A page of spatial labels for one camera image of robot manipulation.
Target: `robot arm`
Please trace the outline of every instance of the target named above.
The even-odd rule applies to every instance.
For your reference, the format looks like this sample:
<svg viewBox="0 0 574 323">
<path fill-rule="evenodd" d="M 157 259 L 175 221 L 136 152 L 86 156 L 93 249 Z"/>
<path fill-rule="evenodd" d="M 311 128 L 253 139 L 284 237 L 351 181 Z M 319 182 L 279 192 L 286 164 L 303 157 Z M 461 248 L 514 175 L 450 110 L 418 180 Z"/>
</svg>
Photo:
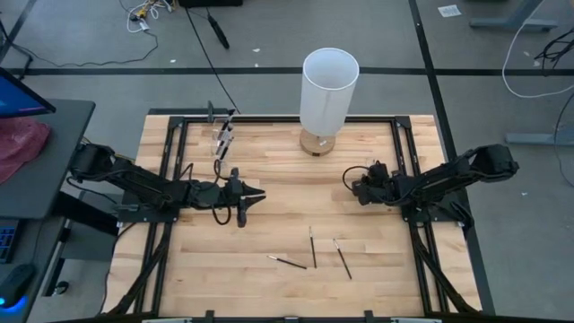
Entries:
<svg viewBox="0 0 574 323">
<path fill-rule="evenodd" d="M 361 205 L 402 206 L 415 203 L 426 206 L 477 181 L 509 179 L 517 170 L 518 164 L 512 159 L 509 148 L 493 144 L 470 150 L 418 176 L 394 172 L 389 177 L 387 165 L 377 161 L 369 167 L 366 175 L 352 183 L 352 193 L 358 197 Z"/>
<path fill-rule="evenodd" d="M 98 144 L 82 144 L 70 172 L 72 178 L 80 183 L 85 180 L 107 181 L 136 195 L 143 205 L 158 212 L 188 207 L 211 209 L 213 212 L 227 208 L 230 212 L 231 207 L 236 207 L 240 228 L 247 223 L 248 208 L 265 198 L 264 190 L 252 188 L 239 179 L 237 168 L 231 170 L 228 178 L 222 178 L 226 181 L 223 187 L 217 185 L 217 180 L 168 180 L 134 165 L 128 159 L 117 157 L 111 148 Z"/>
</svg>

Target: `white cable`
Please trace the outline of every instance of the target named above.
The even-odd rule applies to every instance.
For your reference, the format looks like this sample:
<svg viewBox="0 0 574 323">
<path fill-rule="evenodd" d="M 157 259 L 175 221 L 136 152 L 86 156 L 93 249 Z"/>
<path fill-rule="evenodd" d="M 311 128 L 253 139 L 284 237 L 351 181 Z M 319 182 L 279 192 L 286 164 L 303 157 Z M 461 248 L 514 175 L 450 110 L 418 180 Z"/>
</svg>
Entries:
<svg viewBox="0 0 574 323">
<path fill-rule="evenodd" d="M 551 96 L 551 95 L 556 95 L 556 94 L 562 94 L 564 92 L 568 92 L 572 89 L 574 89 L 574 84 L 572 84 L 570 87 L 558 91 L 558 92 L 550 92 L 550 93 L 542 93 L 542 94 L 536 94 L 536 95 L 524 95 L 524 94 L 519 94 L 514 92 L 514 90 L 512 90 L 510 88 L 510 85 L 508 83 L 508 81 L 506 80 L 506 75 L 504 74 L 504 71 L 506 71 L 506 65 L 509 63 L 509 58 L 510 58 L 510 53 L 512 52 L 512 48 L 514 47 L 514 43 L 517 40 L 518 34 L 524 29 L 524 26 L 526 26 L 526 24 L 528 23 L 528 21 L 532 18 L 532 16 L 535 15 L 535 13 L 538 11 L 538 9 L 540 8 L 540 6 L 544 3 L 544 1 L 542 1 L 537 7 L 536 9 L 534 9 L 532 11 L 532 13 L 530 13 L 530 15 L 528 16 L 528 18 L 526 18 L 524 20 L 524 22 L 522 22 L 522 26 L 520 26 L 520 28 L 518 28 L 517 34 L 514 35 L 514 39 L 512 39 L 512 42 L 510 43 L 510 48 L 509 48 L 509 52 L 506 54 L 506 59 L 504 60 L 504 65 L 502 66 L 502 80 L 504 81 L 504 84 L 506 85 L 506 88 L 509 89 L 510 93 L 518 96 L 519 98 L 522 99 L 536 99 L 536 98 L 542 98 L 545 96 Z"/>
<path fill-rule="evenodd" d="M 133 12 L 135 11 L 135 9 L 141 8 L 145 5 L 147 5 L 148 3 L 149 3 L 148 0 L 145 0 L 143 2 L 143 4 L 139 4 L 139 5 L 137 5 L 134 8 L 129 10 L 129 12 L 127 13 L 127 22 L 126 22 L 127 31 L 129 31 L 131 33 L 136 33 L 136 32 L 140 32 L 140 31 L 144 30 L 143 28 L 140 28 L 140 29 L 133 31 L 129 28 L 129 23 L 131 22 L 130 18 L 133 16 Z M 160 12 L 158 12 L 158 10 L 155 7 L 161 7 L 161 5 L 160 4 L 153 4 L 152 7 L 150 7 L 149 12 L 152 13 L 153 19 L 157 20 L 158 18 L 160 18 Z"/>
</svg>

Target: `white cylindrical container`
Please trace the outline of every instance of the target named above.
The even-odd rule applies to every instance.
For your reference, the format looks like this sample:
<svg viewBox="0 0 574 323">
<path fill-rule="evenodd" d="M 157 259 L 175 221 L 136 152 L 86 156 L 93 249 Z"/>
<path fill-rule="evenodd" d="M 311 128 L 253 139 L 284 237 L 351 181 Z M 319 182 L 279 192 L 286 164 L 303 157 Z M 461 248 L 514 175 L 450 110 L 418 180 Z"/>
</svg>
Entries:
<svg viewBox="0 0 574 323">
<path fill-rule="evenodd" d="M 305 58 L 300 122 L 316 136 L 334 136 L 344 124 L 359 77 L 355 58 L 338 48 L 321 48 Z"/>
</svg>

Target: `blue light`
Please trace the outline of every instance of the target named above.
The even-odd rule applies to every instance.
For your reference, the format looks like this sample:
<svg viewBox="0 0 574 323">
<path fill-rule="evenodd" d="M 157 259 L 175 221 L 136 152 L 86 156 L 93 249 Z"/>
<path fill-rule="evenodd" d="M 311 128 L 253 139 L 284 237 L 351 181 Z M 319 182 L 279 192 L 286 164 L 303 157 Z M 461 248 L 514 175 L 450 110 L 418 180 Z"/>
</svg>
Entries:
<svg viewBox="0 0 574 323">
<path fill-rule="evenodd" d="M 26 307 L 26 302 L 28 301 L 28 297 L 27 296 L 23 296 L 22 298 L 20 298 L 20 300 L 11 308 L 8 309 L 3 309 L 0 308 L 0 316 L 2 314 L 13 314 L 13 313 L 19 313 L 22 310 L 24 310 L 24 307 Z"/>
</svg>

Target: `computer monitor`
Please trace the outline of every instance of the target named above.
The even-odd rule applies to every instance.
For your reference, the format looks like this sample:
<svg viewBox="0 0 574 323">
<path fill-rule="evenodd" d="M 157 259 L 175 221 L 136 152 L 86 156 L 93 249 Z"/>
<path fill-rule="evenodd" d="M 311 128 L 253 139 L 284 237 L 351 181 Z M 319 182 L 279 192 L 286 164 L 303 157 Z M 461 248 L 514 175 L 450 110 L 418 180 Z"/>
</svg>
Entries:
<svg viewBox="0 0 574 323">
<path fill-rule="evenodd" d="M 54 113 L 56 108 L 0 68 L 0 118 Z"/>
</svg>

